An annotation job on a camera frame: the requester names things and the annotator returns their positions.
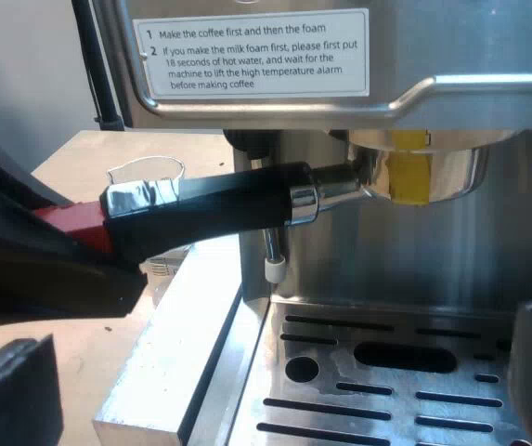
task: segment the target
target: stainless steel panel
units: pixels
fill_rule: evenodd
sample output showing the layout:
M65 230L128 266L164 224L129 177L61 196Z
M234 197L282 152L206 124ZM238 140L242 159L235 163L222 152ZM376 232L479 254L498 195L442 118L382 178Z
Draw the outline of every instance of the stainless steel panel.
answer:
M274 298L514 311L532 298L532 132L488 152L484 182L457 200L351 203L287 229L289 269ZM284 132L274 156L316 168L342 163L347 148L319 132ZM243 258L244 280L261 269L255 257Z
M268 305L267 298L240 301L188 446L224 446L228 443Z
M237 236L191 248L95 417L103 445L185 444L239 288Z
M532 128L532 2L93 1L130 126ZM367 98L155 102L147 96L131 20L349 7L370 12Z
M509 446L528 439L509 403L509 355L499 349L510 336L509 319L272 304L229 444ZM354 354L363 342L442 348L457 365L450 373L365 365ZM309 382L285 372L300 357L318 365ZM427 362L432 358L423 356ZM478 374L487 379L476 380ZM272 426L287 433L267 431Z

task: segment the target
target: espresso machine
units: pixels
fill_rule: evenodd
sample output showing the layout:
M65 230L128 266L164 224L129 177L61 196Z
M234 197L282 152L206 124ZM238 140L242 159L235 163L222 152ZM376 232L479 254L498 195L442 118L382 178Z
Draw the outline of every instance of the espresso machine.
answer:
M225 129L286 197L219 202L255 218L204 234L242 230L211 289L189 255L103 445L532 444L532 2L92 3L125 125Z

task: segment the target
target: drip tray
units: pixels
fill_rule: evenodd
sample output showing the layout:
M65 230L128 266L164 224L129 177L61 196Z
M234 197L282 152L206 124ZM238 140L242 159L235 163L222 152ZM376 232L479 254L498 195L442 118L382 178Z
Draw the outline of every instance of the drip tray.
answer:
M523 446L510 320L272 303L229 444Z

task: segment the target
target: metal plate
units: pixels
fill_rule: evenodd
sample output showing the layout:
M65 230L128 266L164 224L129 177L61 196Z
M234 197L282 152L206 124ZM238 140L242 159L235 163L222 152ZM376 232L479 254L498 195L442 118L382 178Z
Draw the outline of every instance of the metal plate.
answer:
M532 2L94 0L123 118L136 127L532 128ZM132 20L360 8L370 95L154 100Z
M272 303L229 444L525 444L507 395L510 335L507 319ZM369 344L365 365L365 342L402 347ZM317 363L312 381L285 372L299 357Z

